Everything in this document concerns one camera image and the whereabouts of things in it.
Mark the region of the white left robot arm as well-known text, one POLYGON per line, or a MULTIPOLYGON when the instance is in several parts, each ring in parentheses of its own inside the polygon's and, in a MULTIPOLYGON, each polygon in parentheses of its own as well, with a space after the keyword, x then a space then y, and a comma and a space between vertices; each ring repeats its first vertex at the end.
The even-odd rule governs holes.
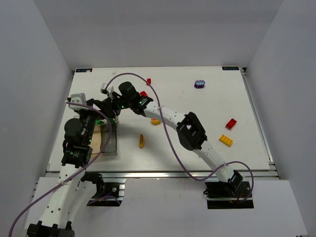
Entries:
POLYGON ((92 148, 90 146, 96 121, 101 112, 93 110, 93 100, 85 94, 72 94, 67 100, 78 118, 65 125, 63 158, 57 188, 52 192, 44 213, 36 224, 27 229, 29 237, 73 237, 75 220, 90 199, 102 196, 104 182, 99 173, 88 172, 92 148))

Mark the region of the right blue table label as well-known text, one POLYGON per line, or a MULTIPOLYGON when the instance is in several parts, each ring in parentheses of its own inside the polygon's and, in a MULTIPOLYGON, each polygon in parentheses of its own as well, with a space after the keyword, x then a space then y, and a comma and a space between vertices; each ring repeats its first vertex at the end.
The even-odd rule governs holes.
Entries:
POLYGON ((236 66, 222 66, 223 71, 239 71, 239 67, 236 66))

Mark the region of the yellow round decorated lego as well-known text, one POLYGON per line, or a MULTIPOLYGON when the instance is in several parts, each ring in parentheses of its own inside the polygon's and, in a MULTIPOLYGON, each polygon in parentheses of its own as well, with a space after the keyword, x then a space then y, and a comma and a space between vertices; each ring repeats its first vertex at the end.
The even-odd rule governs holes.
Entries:
POLYGON ((151 124, 152 124, 152 125, 159 125, 159 124, 161 124, 161 121, 159 121, 158 119, 152 118, 152 119, 151 119, 151 124))

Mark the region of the small red lego piece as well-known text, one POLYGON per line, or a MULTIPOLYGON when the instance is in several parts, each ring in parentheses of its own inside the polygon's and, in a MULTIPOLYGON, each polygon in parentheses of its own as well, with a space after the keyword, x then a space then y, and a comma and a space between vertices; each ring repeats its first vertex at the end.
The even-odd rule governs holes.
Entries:
POLYGON ((148 78, 146 81, 147 81, 147 85, 151 85, 152 80, 150 78, 148 78))

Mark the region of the yellow arch lego piece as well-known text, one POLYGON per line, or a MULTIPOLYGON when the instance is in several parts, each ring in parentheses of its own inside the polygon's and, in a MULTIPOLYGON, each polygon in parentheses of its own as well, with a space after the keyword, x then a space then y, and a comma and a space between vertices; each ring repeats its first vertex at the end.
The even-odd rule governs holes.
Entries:
POLYGON ((139 136, 139 141, 138 141, 138 146, 140 149, 142 149, 145 145, 145 138, 143 134, 140 134, 139 136))

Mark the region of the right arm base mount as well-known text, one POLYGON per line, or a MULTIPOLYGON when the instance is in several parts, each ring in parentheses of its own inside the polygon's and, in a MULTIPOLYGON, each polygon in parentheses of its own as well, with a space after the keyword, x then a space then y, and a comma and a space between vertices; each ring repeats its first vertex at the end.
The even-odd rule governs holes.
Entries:
POLYGON ((251 186, 243 181, 237 191, 231 191, 227 185, 221 182, 205 182, 203 195, 206 197, 207 209, 254 209, 251 186))

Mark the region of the red sloped lego brick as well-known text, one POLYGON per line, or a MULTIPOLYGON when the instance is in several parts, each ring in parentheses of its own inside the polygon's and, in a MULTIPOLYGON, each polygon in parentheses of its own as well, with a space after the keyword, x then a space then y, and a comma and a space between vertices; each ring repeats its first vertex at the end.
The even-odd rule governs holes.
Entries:
POLYGON ((146 96, 146 97, 148 96, 145 91, 141 91, 139 94, 140 94, 141 96, 146 96))

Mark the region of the left blue table label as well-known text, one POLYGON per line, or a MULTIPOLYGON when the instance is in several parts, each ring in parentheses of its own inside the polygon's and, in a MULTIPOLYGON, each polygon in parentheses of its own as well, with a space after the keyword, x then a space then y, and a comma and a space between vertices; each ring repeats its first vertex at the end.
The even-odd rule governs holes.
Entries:
POLYGON ((75 73, 91 73, 92 70, 92 68, 77 68, 75 73))

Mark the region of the yellow two-by-three lego brick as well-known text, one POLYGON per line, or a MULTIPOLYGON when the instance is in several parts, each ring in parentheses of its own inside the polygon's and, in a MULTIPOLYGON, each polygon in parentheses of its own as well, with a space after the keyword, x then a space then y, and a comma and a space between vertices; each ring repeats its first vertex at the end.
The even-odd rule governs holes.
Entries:
POLYGON ((227 137, 226 135, 222 134, 219 137, 219 141, 225 144, 226 146, 230 147, 233 144, 233 140, 227 137))

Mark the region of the aluminium table front rail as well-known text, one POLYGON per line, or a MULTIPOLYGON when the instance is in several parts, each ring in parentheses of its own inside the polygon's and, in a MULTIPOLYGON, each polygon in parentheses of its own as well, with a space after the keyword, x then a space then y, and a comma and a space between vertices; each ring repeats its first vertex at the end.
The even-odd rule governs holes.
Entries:
MULTIPOLYGON (((185 172, 97 172, 105 178, 184 178, 188 177, 185 172)), ((239 171, 244 178, 251 178, 249 171, 239 171)), ((206 177, 207 172, 193 172, 192 175, 197 178, 206 177)), ((276 169, 252 171, 254 178, 279 178, 276 169)), ((58 178, 59 173, 47 172, 45 177, 58 178)))

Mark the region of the amber clear container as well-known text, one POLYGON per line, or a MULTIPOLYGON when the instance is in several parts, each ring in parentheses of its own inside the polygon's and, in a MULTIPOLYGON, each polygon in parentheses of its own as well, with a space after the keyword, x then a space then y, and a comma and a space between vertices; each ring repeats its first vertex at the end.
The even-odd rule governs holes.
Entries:
POLYGON ((92 148, 91 159, 93 159, 101 149, 102 137, 101 137, 101 125, 95 125, 90 147, 92 148))

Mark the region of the purple round lego piece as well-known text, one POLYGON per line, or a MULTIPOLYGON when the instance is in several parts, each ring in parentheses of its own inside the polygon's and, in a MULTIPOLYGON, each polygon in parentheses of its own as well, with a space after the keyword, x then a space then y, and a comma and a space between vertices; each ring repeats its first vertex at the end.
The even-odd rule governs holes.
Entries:
POLYGON ((205 87, 205 81, 204 80, 196 80, 194 83, 194 87, 197 89, 204 88, 205 87))

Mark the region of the blue table label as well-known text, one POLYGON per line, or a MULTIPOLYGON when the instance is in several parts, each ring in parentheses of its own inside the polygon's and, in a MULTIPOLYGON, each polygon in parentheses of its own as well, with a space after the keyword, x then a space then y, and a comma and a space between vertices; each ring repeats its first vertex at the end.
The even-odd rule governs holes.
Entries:
POLYGON ((92 70, 92 68, 77 68, 75 73, 91 73, 92 70))
POLYGON ((239 71, 239 67, 236 66, 222 66, 223 71, 239 71))

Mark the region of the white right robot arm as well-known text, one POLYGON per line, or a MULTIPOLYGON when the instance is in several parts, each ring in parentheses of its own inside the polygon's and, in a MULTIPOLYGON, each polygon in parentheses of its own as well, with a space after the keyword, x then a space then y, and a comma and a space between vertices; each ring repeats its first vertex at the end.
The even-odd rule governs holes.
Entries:
POLYGON ((227 196, 232 197, 238 192, 242 176, 214 150, 196 114, 182 114, 163 108, 157 100, 142 96, 128 81, 120 84, 119 90, 120 94, 106 83, 101 86, 101 93, 111 99, 108 104, 115 115, 122 109, 131 109, 135 114, 165 122, 177 132, 182 147, 197 154, 215 172, 227 196))

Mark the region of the dark grey clear container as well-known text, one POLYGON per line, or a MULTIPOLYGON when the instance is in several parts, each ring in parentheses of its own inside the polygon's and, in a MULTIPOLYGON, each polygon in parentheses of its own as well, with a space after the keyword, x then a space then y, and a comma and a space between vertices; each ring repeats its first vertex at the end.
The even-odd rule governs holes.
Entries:
POLYGON ((110 129, 108 123, 102 124, 100 125, 100 131, 102 155, 116 156, 118 154, 116 124, 112 124, 112 129, 110 129))

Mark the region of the green two-by-two lego brick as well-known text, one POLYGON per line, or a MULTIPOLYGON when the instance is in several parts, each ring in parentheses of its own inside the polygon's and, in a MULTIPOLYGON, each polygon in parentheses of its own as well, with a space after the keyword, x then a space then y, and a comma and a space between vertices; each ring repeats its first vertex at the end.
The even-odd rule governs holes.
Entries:
POLYGON ((97 120, 97 121, 96 121, 96 124, 97 124, 97 125, 101 125, 101 124, 104 124, 104 122, 103 122, 102 120, 97 120))

